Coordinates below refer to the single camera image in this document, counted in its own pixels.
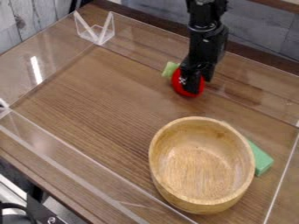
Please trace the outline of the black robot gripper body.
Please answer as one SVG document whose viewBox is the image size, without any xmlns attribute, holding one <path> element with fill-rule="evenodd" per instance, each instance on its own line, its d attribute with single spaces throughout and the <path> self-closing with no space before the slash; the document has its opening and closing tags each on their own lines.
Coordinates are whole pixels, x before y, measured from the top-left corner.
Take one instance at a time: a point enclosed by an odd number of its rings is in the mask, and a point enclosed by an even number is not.
<svg viewBox="0 0 299 224">
<path fill-rule="evenodd" d="M 215 67 L 225 56 L 229 27 L 222 23 L 229 0 L 186 0 L 190 22 L 190 50 L 181 64 L 183 71 Z"/>
</svg>

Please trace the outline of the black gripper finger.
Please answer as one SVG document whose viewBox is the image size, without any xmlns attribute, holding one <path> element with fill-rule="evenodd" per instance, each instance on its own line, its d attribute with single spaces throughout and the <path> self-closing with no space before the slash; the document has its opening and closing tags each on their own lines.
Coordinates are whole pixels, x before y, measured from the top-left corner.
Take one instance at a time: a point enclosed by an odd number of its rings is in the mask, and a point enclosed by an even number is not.
<svg viewBox="0 0 299 224">
<path fill-rule="evenodd" d="M 202 93 L 202 72 L 195 69 L 181 68 L 179 87 L 185 95 L 199 95 Z"/>
<path fill-rule="evenodd" d="M 205 77 L 205 80 L 207 82 L 211 82 L 211 79 L 213 79 L 213 76 L 214 76 L 214 73 L 215 73 L 215 64 L 213 63 L 205 63 L 203 64 L 203 69 L 202 69 L 202 75 Z"/>
</svg>

